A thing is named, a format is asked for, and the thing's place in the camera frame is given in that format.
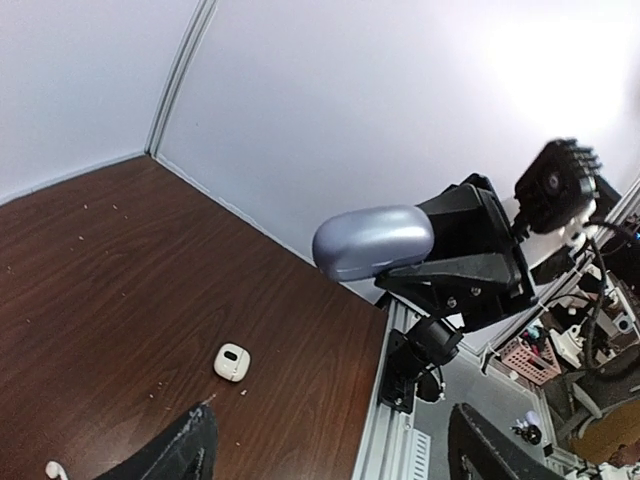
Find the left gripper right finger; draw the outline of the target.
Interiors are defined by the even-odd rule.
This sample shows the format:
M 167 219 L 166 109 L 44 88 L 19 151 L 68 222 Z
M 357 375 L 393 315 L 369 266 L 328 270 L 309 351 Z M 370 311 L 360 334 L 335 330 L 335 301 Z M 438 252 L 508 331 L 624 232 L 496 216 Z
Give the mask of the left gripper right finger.
M 451 479 L 562 479 L 467 403 L 455 404 L 449 417 L 448 466 Z

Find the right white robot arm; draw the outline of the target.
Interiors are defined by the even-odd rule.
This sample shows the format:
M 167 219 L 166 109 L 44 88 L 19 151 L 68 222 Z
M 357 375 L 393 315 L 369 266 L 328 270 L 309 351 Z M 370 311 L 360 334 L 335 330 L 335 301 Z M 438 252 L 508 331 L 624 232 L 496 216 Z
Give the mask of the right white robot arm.
M 390 334 L 379 402 L 413 410 L 421 378 L 449 363 L 464 334 L 532 307 L 537 296 L 529 267 L 490 180 L 472 174 L 419 204 L 434 230 L 427 256 L 391 268 L 377 287 L 415 305 L 420 319 Z

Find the purple earbud charging case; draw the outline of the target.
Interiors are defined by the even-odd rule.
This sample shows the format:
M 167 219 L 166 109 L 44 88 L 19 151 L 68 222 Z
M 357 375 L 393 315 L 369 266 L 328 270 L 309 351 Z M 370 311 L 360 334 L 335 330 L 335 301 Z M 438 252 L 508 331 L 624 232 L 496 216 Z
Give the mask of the purple earbud charging case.
M 331 280 L 353 282 L 421 262 L 434 243 L 432 223 L 418 207 L 373 207 L 323 222 L 313 236 L 312 258 Z

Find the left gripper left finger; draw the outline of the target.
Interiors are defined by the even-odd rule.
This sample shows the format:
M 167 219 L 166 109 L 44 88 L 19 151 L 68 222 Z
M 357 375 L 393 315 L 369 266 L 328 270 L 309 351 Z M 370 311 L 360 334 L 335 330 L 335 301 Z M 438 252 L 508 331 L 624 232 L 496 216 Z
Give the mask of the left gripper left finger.
M 218 424 L 208 404 L 194 404 L 131 457 L 96 480 L 213 479 Z

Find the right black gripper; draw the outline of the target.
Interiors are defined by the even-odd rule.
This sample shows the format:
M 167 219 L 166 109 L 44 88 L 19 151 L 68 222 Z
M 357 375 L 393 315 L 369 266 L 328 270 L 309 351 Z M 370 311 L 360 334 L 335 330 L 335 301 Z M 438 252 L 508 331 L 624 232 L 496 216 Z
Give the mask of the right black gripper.
M 474 173 L 418 207 L 434 229 L 434 246 L 418 264 L 394 267 L 375 285 L 445 317 L 460 314 L 472 333 L 537 301 L 518 239 L 490 180 Z

